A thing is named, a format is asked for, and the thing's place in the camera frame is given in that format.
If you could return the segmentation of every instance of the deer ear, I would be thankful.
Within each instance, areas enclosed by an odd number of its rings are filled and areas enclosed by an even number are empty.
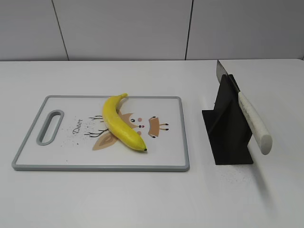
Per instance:
[[[101,150],[112,146],[117,141],[117,138],[111,133],[107,132],[98,138],[97,142],[93,146],[93,151]]]

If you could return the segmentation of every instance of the banana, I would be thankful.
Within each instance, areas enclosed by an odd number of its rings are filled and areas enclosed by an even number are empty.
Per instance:
[[[147,151],[146,144],[141,136],[127,125],[118,115],[116,108],[119,102],[127,97],[128,94],[111,96],[103,107],[103,118],[109,131],[120,139],[128,147],[137,151]]]

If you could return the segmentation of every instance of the banana tip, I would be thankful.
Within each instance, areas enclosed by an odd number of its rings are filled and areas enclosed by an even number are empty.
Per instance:
[[[128,94],[121,94],[121,97],[122,98],[125,98],[125,97],[127,97],[128,96]]]

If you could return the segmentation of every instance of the white cutting board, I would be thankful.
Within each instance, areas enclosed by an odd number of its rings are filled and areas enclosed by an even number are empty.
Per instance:
[[[181,99],[129,97],[120,115],[141,133],[148,151],[134,151],[106,130],[102,107],[108,96],[49,96],[45,99],[12,166],[47,171],[186,171],[189,169]],[[55,139],[39,145],[48,114],[64,115]]]

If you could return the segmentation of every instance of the gray wall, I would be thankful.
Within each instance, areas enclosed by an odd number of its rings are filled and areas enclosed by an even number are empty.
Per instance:
[[[304,56],[304,0],[0,3],[0,61]]]
[[[0,60],[67,60],[50,0],[0,0]]]
[[[70,60],[184,59],[191,0],[55,0]]]
[[[187,59],[303,58],[304,0],[194,0]]]

